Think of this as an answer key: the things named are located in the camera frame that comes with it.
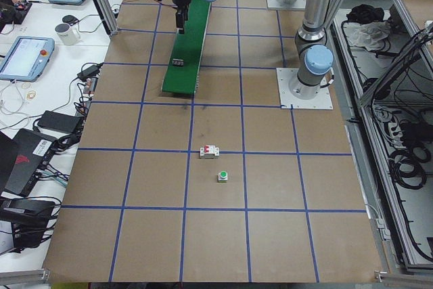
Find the blue tape line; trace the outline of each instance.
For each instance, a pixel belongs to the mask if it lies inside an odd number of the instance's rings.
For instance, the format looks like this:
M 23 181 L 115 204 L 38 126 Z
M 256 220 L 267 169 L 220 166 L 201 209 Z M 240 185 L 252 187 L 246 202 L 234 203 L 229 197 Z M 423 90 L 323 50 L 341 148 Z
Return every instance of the blue tape line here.
M 120 209 L 119 224 L 117 225 L 116 242 L 114 243 L 113 257 L 111 260 L 110 276 L 108 277 L 108 282 L 113 281 L 114 267 L 116 265 L 117 249 L 119 246 L 120 231 L 122 229 L 123 213 L 124 213 L 124 210 L 121 208 Z
M 316 277 L 316 282 L 320 282 L 319 270 L 317 268 L 316 254 L 314 251 L 313 234 L 311 231 L 311 223 L 310 223 L 310 216 L 309 216 L 309 211 L 308 211 L 308 204 L 306 201 L 304 177 L 302 174 L 302 165 L 301 165 L 300 155 L 299 155 L 298 134 L 296 132 L 296 123 L 295 123 L 295 116 L 294 116 L 293 110 L 290 110 L 290 116 L 292 118 L 293 134 L 294 134 L 295 148 L 296 148 L 296 157 L 298 160 L 299 178 L 300 178 L 300 184 L 301 184 L 301 189 L 302 189 L 302 198 L 304 200 L 306 226 L 307 226 L 307 229 L 309 232 L 309 240 L 310 240 L 310 247 L 311 247 L 311 256 L 313 258 L 314 273 L 315 273 L 315 277 Z
M 130 148 L 88 148 L 80 147 L 79 151 L 83 152 L 131 152 Z M 198 150 L 179 150 L 179 149 L 148 149 L 148 148 L 135 148 L 136 152 L 167 152 L 167 153 L 184 153 L 184 154 L 197 154 Z M 238 152 L 235 150 L 221 150 L 222 154 L 245 154 L 245 155 L 263 155 L 263 156 L 352 156 L 352 154 L 345 153 L 329 153 L 329 152 Z
M 244 119 L 244 92 L 242 80 L 242 57 L 241 57 L 241 38 L 240 38 L 240 19 L 239 19 L 239 0 L 236 0 L 236 22 L 237 22 L 237 55 L 239 62 L 239 85 L 241 99 L 241 130 L 242 130 L 242 170 L 244 174 L 244 203 L 245 203 L 245 236 L 246 236 L 246 260 L 248 270 L 248 281 L 252 282 L 251 272 L 251 250 L 250 250 L 250 226 L 248 222 L 248 187 L 246 180 L 246 156 L 245 156 L 245 119 Z
M 149 66 L 149 64 L 134 63 L 134 62 L 104 62 L 107 65 L 117 65 L 117 66 Z
M 230 211 L 249 213 L 367 213 L 365 209 L 299 209 L 299 208 L 205 208 L 198 206 L 91 206 L 91 205 L 62 205 L 65 209 L 89 209 L 89 210 L 174 210 L 174 211 Z
M 185 255 L 185 228 L 187 223 L 187 203 L 188 203 L 188 185 L 189 185 L 189 164 L 191 162 L 191 146 L 192 146 L 192 133 L 194 126 L 194 97 L 192 97 L 191 103 L 191 120 L 189 121 L 189 138 L 188 138 L 188 156 L 187 156 L 187 168 L 185 176 L 185 193 L 183 195 L 183 217 L 182 217 L 182 238 L 181 238 L 181 264 L 179 268 L 179 281 L 183 281 L 183 257 Z

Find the cable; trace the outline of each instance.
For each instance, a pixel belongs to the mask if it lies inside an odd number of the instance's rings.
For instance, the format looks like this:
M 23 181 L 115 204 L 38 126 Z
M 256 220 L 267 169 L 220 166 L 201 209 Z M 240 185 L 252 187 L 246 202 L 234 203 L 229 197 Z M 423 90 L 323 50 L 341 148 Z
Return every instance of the cable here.
M 78 26 L 78 31 L 80 32 L 80 33 L 94 33 L 94 32 L 96 32 L 96 30 L 102 25 L 102 22 L 100 22 L 97 26 L 96 26 L 96 28 L 94 29 L 94 30 L 80 30 L 80 22 L 82 22 L 83 20 L 85 20 L 86 18 L 88 18 L 88 17 L 90 17 L 90 16 L 99 16 L 98 14 L 89 14 L 89 15 L 86 15 L 86 16 L 84 16 L 83 18 L 81 18 L 80 20 L 78 20 L 78 22 L 77 22 L 77 26 Z
M 12 28 L 11 28 L 11 30 L 8 31 L 8 32 L 6 32 L 6 33 L 0 32 L 0 34 L 1 34 L 1 35 L 8 35 L 8 34 L 12 33 L 12 31 L 13 31 L 14 29 L 15 29 L 15 22 L 12 21 Z
M 372 206 L 370 203 L 366 203 L 365 205 L 369 206 L 375 212 L 377 218 L 383 219 L 382 215 L 379 213 L 379 211 L 374 206 Z
M 419 244 L 415 241 L 415 238 L 413 237 L 413 234 L 412 234 L 412 229 L 411 229 L 409 218 L 407 217 L 407 213 L 406 213 L 405 207 L 403 206 L 403 200 L 401 200 L 400 192 L 399 192 L 399 190 L 397 188 L 396 183 L 393 183 L 393 185 L 394 185 L 394 190 L 395 190 L 395 193 L 396 193 L 396 196 L 397 196 L 398 206 L 399 206 L 400 211 L 401 211 L 401 213 L 403 215 L 403 219 L 405 221 L 406 230 L 407 230 L 407 233 L 409 235 L 409 239 L 410 239 L 410 241 L 412 243 L 412 246 L 418 252 L 419 255 L 421 255 L 427 261 L 433 262 L 433 257 L 430 257 L 425 252 L 423 252 L 423 250 L 421 248 L 419 248 Z

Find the black electronic component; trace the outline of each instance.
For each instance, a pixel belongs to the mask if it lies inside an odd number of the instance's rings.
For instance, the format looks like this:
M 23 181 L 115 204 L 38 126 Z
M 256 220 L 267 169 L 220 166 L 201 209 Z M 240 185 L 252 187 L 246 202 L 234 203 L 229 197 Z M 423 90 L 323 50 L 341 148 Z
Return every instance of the black electronic component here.
M 50 135 L 20 129 L 13 140 L 18 144 L 19 150 L 5 190 L 19 196 L 27 196 L 37 182 L 36 170 L 45 169 L 53 158 L 51 147 L 57 139 Z
M 0 193 L 5 189 L 7 180 L 14 169 L 18 150 L 18 144 L 0 132 Z
M 56 203 L 45 200 L 3 199 L 0 204 L 0 220 L 12 224 L 14 250 L 21 252 L 25 248 L 35 248 L 50 236 L 45 232 L 48 222 L 57 216 L 52 216 Z
M 64 17 L 62 18 L 62 22 L 63 22 L 63 23 L 67 23 L 67 24 L 69 24 L 70 26 L 73 26 L 73 25 L 75 25 L 76 23 L 80 22 L 80 20 L 79 20 L 77 17 L 73 16 L 73 15 L 66 15 L 66 16 L 64 16 Z
M 45 111 L 38 127 L 63 133 L 76 133 L 83 126 L 83 118 L 62 113 Z
M 78 74 L 76 74 L 76 76 L 81 80 L 81 81 L 86 81 L 86 79 L 88 79 L 89 77 L 94 77 L 97 74 L 99 74 L 99 69 L 102 67 L 102 64 L 92 64 L 90 67 L 82 70 L 81 72 L 79 72 Z
M 14 6 L 0 3 L 0 22 L 6 24 L 22 24 L 31 7 L 32 3 L 27 1 L 21 1 L 14 4 Z
M 403 145 L 419 141 L 433 141 L 433 125 L 428 123 L 402 123 Z

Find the white wire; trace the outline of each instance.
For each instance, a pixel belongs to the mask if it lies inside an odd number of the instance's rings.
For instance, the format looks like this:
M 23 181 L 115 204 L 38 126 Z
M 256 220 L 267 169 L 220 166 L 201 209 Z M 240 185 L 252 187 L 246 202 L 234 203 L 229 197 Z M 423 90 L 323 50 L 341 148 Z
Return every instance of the white wire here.
M 5 101 L 3 101 L 3 92 L 13 84 L 15 85 L 15 89 L 21 98 L 21 104 L 17 110 L 11 111 L 5 107 Z M 25 105 L 25 103 L 26 103 L 26 100 L 24 99 L 24 96 L 21 94 L 20 90 L 18 89 L 18 82 L 16 80 L 14 80 L 14 81 L 11 81 L 9 84 L 7 84 L 6 87 L 4 87 L 2 90 L 0 90 L 0 112 L 4 115 L 8 115 L 8 116 L 15 115 L 15 114 L 23 115 L 26 117 L 26 119 L 25 119 L 26 124 L 23 127 L 16 127 L 16 128 L 8 126 L 2 120 L 0 120 L 0 124 L 3 125 L 6 129 L 11 129 L 11 130 L 19 130 L 21 128 L 27 127 L 27 125 L 30 123 L 30 115 L 27 113 L 20 112 L 22 107 Z
M 10 34 L 14 30 L 14 28 L 15 28 L 15 23 L 12 22 L 12 28 L 11 28 L 11 30 L 9 32 L 6 32 L 6 33 L 0 32 L 0 34 L 2 34 L 2 35 L 8 35 L 8 34 Z
M 372 206 L 370 203 L 366 203 L 365 205 L 370 207 L 375 212 L 377 218 L 383 219 L 382 214 L 374 206 Z
M 3 101 L 3 92 L 4 92 L 7 88 L 9 88 L 10 85 L 15 85 L 15 89 L 16 89 L 18 95 L 19 95 L 20 98 L 21 98 L 21 105 L 20 105 L 20 107 L 19 107 L 17 110 L 15 110 L 15 111 L 8 110 L 8 109 L 5 107 L 5 101 Z M 20 90 L 18 89 L 18 82 L 17 82 L 16 80 L 11 81 L 9 84 L 7 84 L 6 87 L 4 87 L 2 90 L 0 90 L 0 111 L 1 111 L 4 115 L 12 115 L 12 114 L 20 113 L 20 111 L 21 111 L 21 109 L 22 109 L 22 107 L 24 106 L 25 103 L 26 103 L 26 100 L 24 99 L 24 96 L 21 94 Z

